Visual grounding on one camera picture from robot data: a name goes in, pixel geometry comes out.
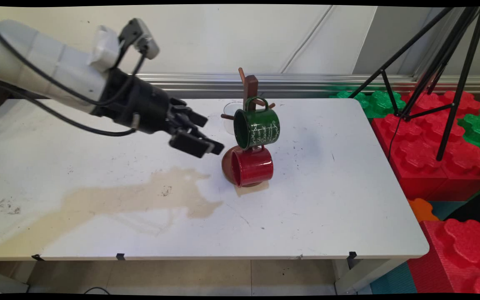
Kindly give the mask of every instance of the tripod leg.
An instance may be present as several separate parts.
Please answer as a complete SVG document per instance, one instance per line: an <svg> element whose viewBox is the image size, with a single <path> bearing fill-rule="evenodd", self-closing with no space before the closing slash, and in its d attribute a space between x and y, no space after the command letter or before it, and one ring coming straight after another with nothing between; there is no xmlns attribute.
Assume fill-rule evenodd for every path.
<svg viewBox="0 0 480 300"><path fill-rule="evenodd" d="M425 71L425 74L423 74L423 77L421 80L417 83L416 89L414 90L414 93L412 93L412 96L410 99L408 99L407 105L405 105L405 108L402 110L402 115L406 116L410 114L410 110L412 109L412 106L416 103L416 100L418 100L419 95L425 88L425 85L429 83L429 80L433 76L434 72L438 70L440 63L443 61L447 51L450 49L450 46L453 44L455 39L458 36L458 33L464 28L464 25L466 22L468 22L469 18L474 14L475 12L475 7L468 7L465 8L457 22L455 23L455 26L447 36L444 44L442 44L442 47L436 53L433 61L431 62L431 65L427 68Z"/></svg>
<svg viewBox="0 0 480 300"><path fill-rule="evenodd" d="M396 52L392 57L390 57L380 68L379 70L375 71L375 73L370 76L358 89L356 89L351 95L349 95L350 98L355 97L360 91L362 91L365 87L368 86L379 74L381 74L381 70L386 70L398 57L400 57L405 51L410 48L417 40L419 40L426 32L429 31L438 21L440 21L444 15L447 15L448 12L450 12L453 8L452 7L446 7L444 8L436 17L434 17L431 22L427 23L425 27L423 27L413 38L411 38L410 41L408 41L399 51Z"/></svg>
<svg viewBox="0 0 480 300"><path fill-rule="evenodd" d="M459 46L460 40L463 39L462 37L464 36L466 29L468 29L468 26L470 26L470 24L475 20L477 16L478 15L475 14L475 16L472 17L472 20L465 25L465 27L463 28L463 30L461 30L461 32L459 32L459 36L457 36L457 38L455 39L455 42L451 45L451 49L447 50L446 57L443 59L443 62L440 65L440 68L438 69L438 72L436 72L435 78L432 80L431 84L429 85L429 89L427 90L427 95L432 94L432 92L434 91L436 84L438 83L438 80L440 80L440 76L442 76L442 73L444 73L445 67L448 65L449 59L451 59L451 56L453 55L453 53L455 53L457 46Z"/></svg>
<svg viewBox="0 0 480 300"><path fill-rule="evenodd" d="M462 68L462 72L460 74L459 84L457 85L457 91L455 92L455 98L453 99L453 103L455 104L450 112L449 117L447 118L447 123L444 129L444 135L442 135L442 142L440 142L440 147L438 148L438 154L436 155L436 160L441 161L442 157L444 156L445 147L448 144L449 134L451 133L451 127L453 127L453 122L455 121L455 116L457 114L457 108L459 108L460 98L463 95L464 85L466 84L466 79L468 78L468 74L470 72L470 67L472 66L473 57L475 55L475 50L477 49L477 45L479 43L480 38L480 11L479 11L479 18L477 19L477 24L475 25L474 34L472 36L472 41L470 42L470 46L468 49L468 53L466 54L466 59L464 61L464 66Z"/></svg>
<svg viewBox="0 0 480 300"><path fill-rule="evenodd" d="M385 81L386 91L388 92L388 97L390 97L390 102L392 102L392 107L394 108L394 115L399 116L400 110L397 108L396 99L394 99L394 93L392 93L392 88L390 87L390 82L388 82L388 77L386 76L385 70L381 70L382 79Z"/></svg>

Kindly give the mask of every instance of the mug handle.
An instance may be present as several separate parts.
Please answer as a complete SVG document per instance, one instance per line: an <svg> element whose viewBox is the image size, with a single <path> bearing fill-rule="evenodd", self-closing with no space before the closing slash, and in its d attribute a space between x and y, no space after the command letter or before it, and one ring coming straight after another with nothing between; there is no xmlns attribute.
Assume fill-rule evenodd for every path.
<svg viewBox="0 0 480 300"><path fill-rule="evenodd" d="M269 110L269 106L268 106L268 101L266 101L266 99L264 99L263 97L259 97L259 96L255 96L255 97L250 97L247 99L247 101L245 102L245 111L247 112L248 108L249 108L249 103L251 102L251 100L253 99L259 99L259 100L262 100L264 101L264 104L265 104L265 109L264 111L267 111Z"/></svg>
<svg viewBox="0 0 480 300"><path fill-rule="evenodd" d="M246 152L248 152L248 153L253 152L253 149L255 149L255 147L256 147L256 146L249 147L249 148L246 150Z"/></svg>

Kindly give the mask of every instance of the orange foam block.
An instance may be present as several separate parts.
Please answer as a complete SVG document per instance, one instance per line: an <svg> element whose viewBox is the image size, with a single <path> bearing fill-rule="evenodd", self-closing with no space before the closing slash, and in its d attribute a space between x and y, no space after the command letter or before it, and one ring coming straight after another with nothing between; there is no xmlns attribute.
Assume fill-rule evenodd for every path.
<svg viewBox="0 0 480 300"><path fill-rule="evenodd" d="M421 221L439 221L435 215L433 215L433 206L421 198L416 198L414 200L408 200L410 208L416 216L418 222Z"/></svg>

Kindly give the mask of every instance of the teal floor mat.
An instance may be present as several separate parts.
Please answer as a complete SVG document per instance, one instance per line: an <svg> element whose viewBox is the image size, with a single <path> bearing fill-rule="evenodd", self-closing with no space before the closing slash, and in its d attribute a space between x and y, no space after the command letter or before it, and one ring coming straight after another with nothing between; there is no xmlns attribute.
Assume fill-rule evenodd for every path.
<svg viewBox="0 0 480 300"><path fill-rule="evenodd" d="M386 273L376 281L371 283L372 294L416 294L414 280L408 268L408 264L404 262L397 268Z"/></svg>
<svg viewBox="0 0 480 300"><path fill-rule="evenodd" d="M432 205L432 214L440 220L445 220L457 208L464 205L464 201L429 201Z"/></svg>

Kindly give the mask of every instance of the table leg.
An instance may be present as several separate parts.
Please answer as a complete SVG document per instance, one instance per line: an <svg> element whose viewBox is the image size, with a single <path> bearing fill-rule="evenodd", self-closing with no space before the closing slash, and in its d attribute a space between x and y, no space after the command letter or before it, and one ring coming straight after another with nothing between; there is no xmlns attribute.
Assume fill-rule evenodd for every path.
<svg viewBox="0 0 480 300"><path fill-rule="evenodd" d="M337 295L355 294L404 262L405 259L361 260L335 282Z"/></svg>
<svg viewBox="0 0 480 300"><path fill-rule="evenodd" d="M0 275L0 294L25 293L28 287L25 283Z"/></svg>

